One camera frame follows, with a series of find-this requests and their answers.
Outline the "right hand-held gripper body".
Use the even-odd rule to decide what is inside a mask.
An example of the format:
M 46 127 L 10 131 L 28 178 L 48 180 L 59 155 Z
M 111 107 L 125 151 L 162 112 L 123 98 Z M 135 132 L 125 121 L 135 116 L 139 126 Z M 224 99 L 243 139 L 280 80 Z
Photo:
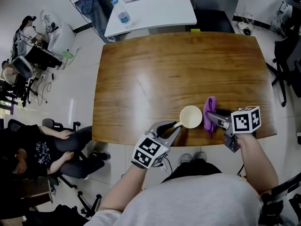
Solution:
M 231 114 L 231 125 L 229 128 L 224 128 L 224 144 L 235 153 L 239 149 L 237 135 L 255 134 L 255 131 L 260 126 L 261 113 L 258 106 L 239 108 L 237 112 Z

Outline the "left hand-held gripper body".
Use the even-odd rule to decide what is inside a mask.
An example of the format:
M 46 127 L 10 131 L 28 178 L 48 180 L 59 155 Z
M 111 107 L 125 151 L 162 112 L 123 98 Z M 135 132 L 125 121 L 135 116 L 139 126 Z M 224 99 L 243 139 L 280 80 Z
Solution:
M 160 164 L 169 152 L 168 139 L 157 137 L 154 130 L 145 132 L 135 145 L 131 162 L 141 168 L 150 169 Z

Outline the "purple cloth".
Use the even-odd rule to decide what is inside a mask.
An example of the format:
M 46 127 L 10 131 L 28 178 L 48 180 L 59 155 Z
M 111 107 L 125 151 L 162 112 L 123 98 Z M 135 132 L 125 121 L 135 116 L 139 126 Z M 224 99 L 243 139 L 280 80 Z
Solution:
M 204 108 L 203 108 L 203 121 L 204 121 L 204 129 L 208 132 L 211 136 L 212 133 L 215 131 L 217 125 L 211 122 L 207 116 L 207 112 L 216 112 L 216 104 L 217 99 L 214 96 L 210 96 L 207 98 Z

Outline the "cream ceramic mug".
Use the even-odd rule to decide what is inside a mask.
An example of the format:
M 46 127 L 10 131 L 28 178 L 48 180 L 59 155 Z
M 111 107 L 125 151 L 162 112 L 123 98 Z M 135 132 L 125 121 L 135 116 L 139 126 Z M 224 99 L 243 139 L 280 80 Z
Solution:
M 194 129 L 201 124 L 203 114 L 198 107 L 189 105 L 182 109 L 179 119 L 180 121 L 174 125 L 174 128 L 182 126 L 187 129 Z

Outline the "person's left forearm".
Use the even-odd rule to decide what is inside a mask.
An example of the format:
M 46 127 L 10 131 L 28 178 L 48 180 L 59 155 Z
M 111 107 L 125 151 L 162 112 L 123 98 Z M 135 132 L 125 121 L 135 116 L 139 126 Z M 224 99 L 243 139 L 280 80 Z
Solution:
M 126 206 L 141 192 L 147 169 L 132 165 L 102 200 L 99 211 L 123 212 Z

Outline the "person's right forearm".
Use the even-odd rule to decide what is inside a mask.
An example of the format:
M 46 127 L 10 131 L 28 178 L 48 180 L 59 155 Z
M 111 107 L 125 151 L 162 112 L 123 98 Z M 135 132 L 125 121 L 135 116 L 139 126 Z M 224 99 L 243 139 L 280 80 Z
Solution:
M 277 173 L 258 140 L 252 134 L 237 134 L 237 138 L 248 183 L 258 194 L 277 187 Z

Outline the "person's left shoe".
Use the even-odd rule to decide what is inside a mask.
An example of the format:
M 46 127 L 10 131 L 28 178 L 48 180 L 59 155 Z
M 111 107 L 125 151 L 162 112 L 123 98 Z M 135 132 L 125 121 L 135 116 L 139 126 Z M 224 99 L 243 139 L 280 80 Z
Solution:
M 189 163 L 191 160 L 192 160 L 192 155 L 189 153 L 184 153 L 179 158 L 179 164 L 181 165 L 182 163 Z

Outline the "person's shoe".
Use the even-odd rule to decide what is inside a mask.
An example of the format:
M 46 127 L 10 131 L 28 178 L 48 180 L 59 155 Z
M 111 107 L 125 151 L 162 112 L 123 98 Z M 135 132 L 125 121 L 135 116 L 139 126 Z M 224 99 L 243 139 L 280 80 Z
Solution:
M 192 160 L 192 155 L 189 153 L 184 153 L 179 158 L 179 164 L 181 165 L 182 163 L 189 163 L 191 160 Z
M 207 155 L 206 155 L 206 153 L 203 152 L 203 151 L 196 152 L 196 153 L 194 154 L 194 156 L 193 156 L 193 159 L 194 159 L 194 160 L 201 159 L 201 160 L 203 160 L 203 161 L 206 162 L 206 161 L 207 161 Z

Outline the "person's grey shirt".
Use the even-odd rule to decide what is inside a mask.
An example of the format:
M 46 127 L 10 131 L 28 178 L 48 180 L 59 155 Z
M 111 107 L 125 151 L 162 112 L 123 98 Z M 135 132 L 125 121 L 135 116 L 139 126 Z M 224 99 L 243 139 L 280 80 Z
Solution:
M 101 210 L 84 226 L 258 226 L 261 200 L 242 178 L 182 177 L 139 193 L 123 212 Z

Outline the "black office chair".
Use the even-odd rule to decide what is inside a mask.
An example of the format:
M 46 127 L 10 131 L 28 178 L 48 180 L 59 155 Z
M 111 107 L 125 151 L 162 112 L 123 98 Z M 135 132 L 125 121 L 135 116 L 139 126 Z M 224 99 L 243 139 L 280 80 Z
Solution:
M 77 197 L 83 206 L 83 208 L 80 210 L 80 213 L 84 215 L 86 218 L 90 218 L 96 213 L 96 207 L 98 206 L 98 204 L 101 202 L 102 199 L 102 195 L 97 194 L 93 205 L 89 206 L 83 197 L 82 191 L 77 192 Z
M 275 42 L 272 62 L 276 68 L 269 64 L 266 66 L 275 75 L 271 85 L 280 84 L 284 99 L 281 105 L 285 107 L 285 82 L 292 86 L 298 98 L 301 97 L 301 0 L 283 0 L 282 3 L 291 6 L 292 12 L 290 17 L 285 17 L 282 10 L 277 13 L 278 30 L 283 32 L 284 38 Z
M 42 121 L 42 125 L 49 127 L 55 131 L 59 131 L 59 132 L 61 132 L 63 130 L 69 130 L 71 132 L 76 132 L 77 127 L 79 127 L 81 125 L 81 123 L 79 121 L 74 121 L 72 128 L 65 128 L 61 123 L 55 122 L 53 119 L 47 118 Z M 10 119 L 8 121 L 8 129 L 10 131 L 17 131 L 22 126 L 24 126 L 24 124 L 15 119 Z M 68 180 L 66 180 L 62 176 L 62 174 L 59 174 L 59 173 L 55 174 L 53 177 L 50 177 L 50 181 L 51 181 L 51 184 L 53 185 L 52 186 L 53 188 L 54 188 L 54 185 L 59 184 L 58 179 L 61 179 L 68 187 L 78 189 L 78 187 L 75 184 L 71 184 Z

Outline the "black backpack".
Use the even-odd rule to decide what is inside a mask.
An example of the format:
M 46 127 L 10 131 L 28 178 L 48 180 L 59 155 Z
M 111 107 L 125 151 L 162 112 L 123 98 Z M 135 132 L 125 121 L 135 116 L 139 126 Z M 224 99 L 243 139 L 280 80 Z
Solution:
M 88 219 L 72 208 L 59 204 L 54 211 L 29 211 L 23 226 L 84 226 Z

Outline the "white table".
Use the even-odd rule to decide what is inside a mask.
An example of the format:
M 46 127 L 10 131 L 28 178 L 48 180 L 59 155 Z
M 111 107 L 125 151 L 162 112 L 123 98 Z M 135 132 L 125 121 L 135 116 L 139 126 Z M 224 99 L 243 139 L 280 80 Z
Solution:
M 111 13 L 106 37 L 131 31 L 177 25 L 195 25 L 197 19 L 190 0 L 135 0 L 125 4 L 134 26 L 130 29 Z

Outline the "clear plastic water bottle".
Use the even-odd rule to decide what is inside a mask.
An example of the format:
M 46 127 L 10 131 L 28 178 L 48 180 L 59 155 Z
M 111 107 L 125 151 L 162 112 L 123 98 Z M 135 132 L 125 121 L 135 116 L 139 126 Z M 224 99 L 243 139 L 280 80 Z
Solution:
M 121 24 L 126 28 L 130 29 L 134 26 L 133 20 L 131 19 L 124 3 L 121 0 L 112 0 L 113 10 L 121 22 Z

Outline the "white rounded machine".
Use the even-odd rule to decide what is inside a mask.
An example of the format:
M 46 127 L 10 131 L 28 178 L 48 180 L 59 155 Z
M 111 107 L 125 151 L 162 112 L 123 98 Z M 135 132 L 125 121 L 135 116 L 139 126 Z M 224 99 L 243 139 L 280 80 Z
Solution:
M 48 51 L 57 57 L 63 57 L 65 51 L 70 51 L 76 35 L 71 27 L 63 22 L 55 13 L 43 9 L 40 20 L 47 33 Z

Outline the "black chair frame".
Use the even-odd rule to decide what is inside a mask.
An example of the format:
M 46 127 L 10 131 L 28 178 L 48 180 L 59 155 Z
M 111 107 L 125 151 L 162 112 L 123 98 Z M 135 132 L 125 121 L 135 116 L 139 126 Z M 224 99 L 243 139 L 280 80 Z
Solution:
M 301 226 L 301 173 L 261 196 L 260 226 Z

